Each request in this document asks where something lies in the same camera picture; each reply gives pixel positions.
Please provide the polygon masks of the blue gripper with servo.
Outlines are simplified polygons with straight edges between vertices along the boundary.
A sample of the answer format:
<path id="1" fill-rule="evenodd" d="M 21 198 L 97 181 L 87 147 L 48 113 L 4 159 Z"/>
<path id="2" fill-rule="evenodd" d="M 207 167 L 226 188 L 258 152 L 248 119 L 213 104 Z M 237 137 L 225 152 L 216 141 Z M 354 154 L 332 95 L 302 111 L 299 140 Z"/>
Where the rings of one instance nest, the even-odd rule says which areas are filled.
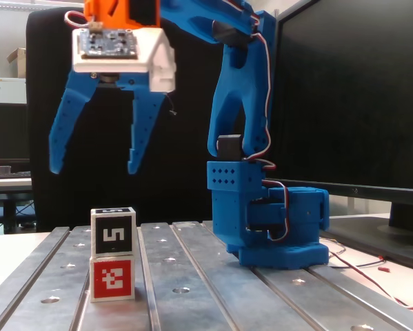
<path id="1" fill-rule="evenodd" d="M 49 134 L 49 166 L 52 173 L 60 173 L 77 119 L 98 87 L 134 91 L 128 172 L 137 173 L 166 97 L 166 93 L 151 92 L 148 73 L 137 72 L 69 73 Z"/>

